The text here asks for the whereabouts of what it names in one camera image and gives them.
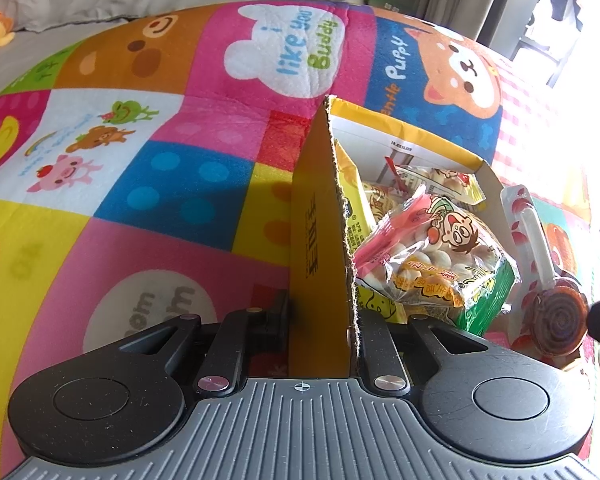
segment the yellow cardboard box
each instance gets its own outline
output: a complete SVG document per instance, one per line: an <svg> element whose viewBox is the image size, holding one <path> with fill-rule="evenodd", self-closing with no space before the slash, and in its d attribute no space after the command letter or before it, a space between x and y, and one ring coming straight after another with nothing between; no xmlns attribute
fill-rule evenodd
<svg viewBox="0 0 600 480"><path fill-rule="evenodd" d="M477 215L516 257L500 203L502 184L485 161L425 130L329 97L314 117L293 176L291 377L346 377L358 353L354 269L334 139L368 182L388 183L386 156L396 164L474 173L486 196Z"/></svg>

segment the patchwork blanket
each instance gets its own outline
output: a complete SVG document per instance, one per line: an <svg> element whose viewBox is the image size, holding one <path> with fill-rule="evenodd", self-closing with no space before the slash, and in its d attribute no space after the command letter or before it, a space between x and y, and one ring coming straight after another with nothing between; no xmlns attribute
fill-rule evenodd
<svg viewBox="0 0 600 480"><path fill-rule="evenodd" d="M538 173L554 111L497 54L408 16L327 2L136 20L0 94L0 476L22 459L6 406L27 376L185 312L215 322L266 308L287 287L292 170L328 93L527 184L544 199L556 258L590 282L590 262L574 257L588 244L582 173ZM285 373L273 357L257 365Z"/></svg>

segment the pink pig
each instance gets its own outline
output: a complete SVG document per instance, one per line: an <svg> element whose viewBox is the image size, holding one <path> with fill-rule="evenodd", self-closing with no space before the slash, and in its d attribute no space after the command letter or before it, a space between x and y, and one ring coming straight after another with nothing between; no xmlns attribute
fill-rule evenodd
<svg viewBox="0 0 600 480"><path fill-rule="evenodd" d="M71 187L74 182L92 182L89 174L91 171L98 171L102 166L92 166L89 162L83 162L81 156L58 155L58 160L54 165L47 165L40 168L36 175L40 181L27 189L27 192L34 193L42 189L52 191L68 184Z"/></svg>

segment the yellow square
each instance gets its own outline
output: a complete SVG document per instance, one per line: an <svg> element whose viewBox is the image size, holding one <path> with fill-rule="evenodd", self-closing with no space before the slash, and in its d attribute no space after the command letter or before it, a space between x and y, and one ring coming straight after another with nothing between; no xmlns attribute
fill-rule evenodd
<svg viewBox="0 0 600 480"><path fill-rule="evenodd" d="M0 434L38 309L89 217L0 200Z"/></svg>
<svg viewBox="0 0 600 480"><path fill-rule="evenodd" d="M256 162L232 252L288 267L291 217L288 171Z"/></svg>

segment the green square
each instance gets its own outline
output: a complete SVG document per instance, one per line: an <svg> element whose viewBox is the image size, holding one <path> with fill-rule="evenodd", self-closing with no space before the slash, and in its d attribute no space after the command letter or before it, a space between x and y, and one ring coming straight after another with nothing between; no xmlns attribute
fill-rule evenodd
<svg viewBox="0 0 600 480"><path fill-rule="evenodd" d="M42 60L35 67L31 68L28 72L25 72L7 86L7 88L0 92L0 95L35 90L49 90L53 88L62 65L64 65L67 58L81 43L82 41L72 44L71 46L56 52L52 56L47 57L45 60Z"/></svg>

